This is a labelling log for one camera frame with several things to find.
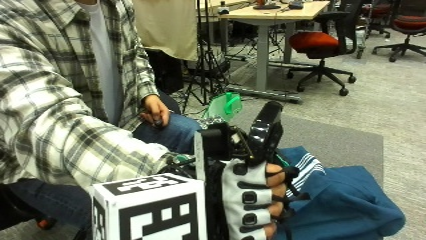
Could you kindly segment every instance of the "green object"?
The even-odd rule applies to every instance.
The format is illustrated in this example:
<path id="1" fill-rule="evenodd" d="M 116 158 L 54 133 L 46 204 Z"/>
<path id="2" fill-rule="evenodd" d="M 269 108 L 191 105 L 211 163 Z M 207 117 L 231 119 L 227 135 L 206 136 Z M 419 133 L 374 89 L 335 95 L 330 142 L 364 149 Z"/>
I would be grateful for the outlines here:
<path id="1" fill-rule="evenodd" d="M 211 99 L 202 118 L 221 117 L 226 122 L 229 122 L 241 109 L 242 104 L 239 93 L 226 92 Z"/>

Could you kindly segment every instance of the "blue jacket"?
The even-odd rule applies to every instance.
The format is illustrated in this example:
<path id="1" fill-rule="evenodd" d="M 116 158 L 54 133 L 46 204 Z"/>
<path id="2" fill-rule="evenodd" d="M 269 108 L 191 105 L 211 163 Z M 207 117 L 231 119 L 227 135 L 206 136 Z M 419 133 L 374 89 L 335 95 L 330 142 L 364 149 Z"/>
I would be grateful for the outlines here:
<path id="1" fill-rule="evenodd" d="M 297 147 L 282 153 L 295 165 L 307 151 Z M 295 215 L 286 225 L 293 240 L 375 240 L 404 225 L 402 211 L 362 166 L 310 171 L 301 192 L 307 192 L 311 200 L 290 204 Z M 282 226 L 274 239 L 286 239 Z"/>

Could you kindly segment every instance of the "person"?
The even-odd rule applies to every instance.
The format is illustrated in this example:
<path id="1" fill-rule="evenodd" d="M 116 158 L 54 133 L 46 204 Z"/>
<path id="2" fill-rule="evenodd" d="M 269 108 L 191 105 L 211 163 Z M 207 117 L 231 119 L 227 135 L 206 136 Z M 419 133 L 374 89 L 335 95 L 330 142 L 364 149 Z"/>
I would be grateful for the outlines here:
<path id="1" fill-rule="evenodd" d="M 0 2 L 0 181 L 78 228 L 92 184 L 155 174 L 199 129 L 159 98 L 133 20 L 129 0 Z M 282 178 L 267 179 L 281 196 Z"/>

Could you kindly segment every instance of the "office chair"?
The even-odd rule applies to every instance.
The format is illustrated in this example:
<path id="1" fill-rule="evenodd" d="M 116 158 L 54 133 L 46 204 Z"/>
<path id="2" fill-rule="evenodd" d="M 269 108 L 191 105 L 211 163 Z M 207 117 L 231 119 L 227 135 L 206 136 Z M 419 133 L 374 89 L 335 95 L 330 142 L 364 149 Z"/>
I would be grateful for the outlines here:
<path id="1" fill-rule="evenodd" d="M 45 217 L 34 208 L 32 208 L 9 190 L 8 185 L 0 183 L 0 231 L 14 225 L 36 220 L 40 229 L 49 230 L 56 220 Z M 88 230 L 80 229 L 73 240 L 84 240 Z"/>
<path id="2" fill-rule="evenodd" d="M 391 14 L 391 1 L 388 0 L 372 0 L 370 4 L 362 6 L 360 14 L 367 20 L 367 33 L 368 38 L 371 31 L 378 31 L 379 34 L 386 34 L 384 38 L 390 38 L 390 32 L 384 30 Z"/>
<path id="3" fill-rule="evenodd" d="M 388 57 L 388 62 L 395 62 L 396 55 L 399 54 L 403 56 L 407 50 L 411 50 L 426 57 L 426 47 L 410 44 L 411 36 L 424 35 L 426 33 L 424 13 L 424 1 L 395 1 L 390 18 L 391 28 L 407 36 L 403 43 L 374 47 L 372 54 L 376 54 L 376 50 L 380 48 L 390 48 L 392 53 Z"/>
<path id="4" fill-rule="evenodd" d="M 354 83 L 356 78 L 351 72 L 333 69 L 325 66 L 325 59 L 345 54 L 351 54 L 356 50 L 355 25 L 360 13 L 362 0 L 342 0 L 337 11 L 319 14 L 314 21 L 321 24 L 322 32 L 299 32 L 290 37 L 290 46 L 298 53 L 305 53 L 310 59 L 321 59 L 318 66 L 290 68 L 287 78 L 293 78 L 293 72 L 310 72 L 297 85 L 297 91 L 303 92 L 302 84 L 314 76 L 317 82 L 321 82 L 322 75 L 327 76 L 338 85 L 341 85 L 339 95 L 346 96 L 349 90 L 343 82 L 334 74 L 349 75 L 349 83 Z M 334 21 L 337 38 L 329 35 L 327 23 Z"/>

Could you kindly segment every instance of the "metal stand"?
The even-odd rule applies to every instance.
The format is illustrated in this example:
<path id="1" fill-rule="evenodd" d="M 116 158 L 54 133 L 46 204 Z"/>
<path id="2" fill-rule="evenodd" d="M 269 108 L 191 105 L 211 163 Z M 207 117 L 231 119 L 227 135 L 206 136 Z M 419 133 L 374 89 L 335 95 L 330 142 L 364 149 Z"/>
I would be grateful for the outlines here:
<path id="1" fill-rule="evenodd" d="M 227 84 L 227 79 L 225 77 L 223 71 L 221 69 L 221 66 L 217 62 L 217 59 L 213 54 L 211 50 L 211 43 L 210 43 L 210 26 L 209 26 L 209 5 L 207 0 L 203 0 L 203 11 L 205 15 L 201 16 L 201 0 L 197 0 L 197 14 L 198 14 L 198 26 L 197 26 L 197 42 L 198 42 L 198 60 L 197 60 L 197 66 L 195 70 L 190 79 L 189 86 L 185 91 L 185 100 L 183 100 L 183 107 L 182 107 L 182 113 L 185 113 L 186 106 L 187 106 L 187 100 L 189 96 L 193 95 L 197 101 L 202 106 L 209 105 L 211 97 L 217 96 L 218 94 L 225 92 L 225 85 Z M 206 40 L 202 40 L 201 36 L 201 24 L 202 20 L 201 18 L 205 17 L 205 25 L 206 25 Z M 195 78 L 199 75 L 199 92 L 201 97 L 194 94 L 193 91 L 193 84 L 197 82 Z"/>

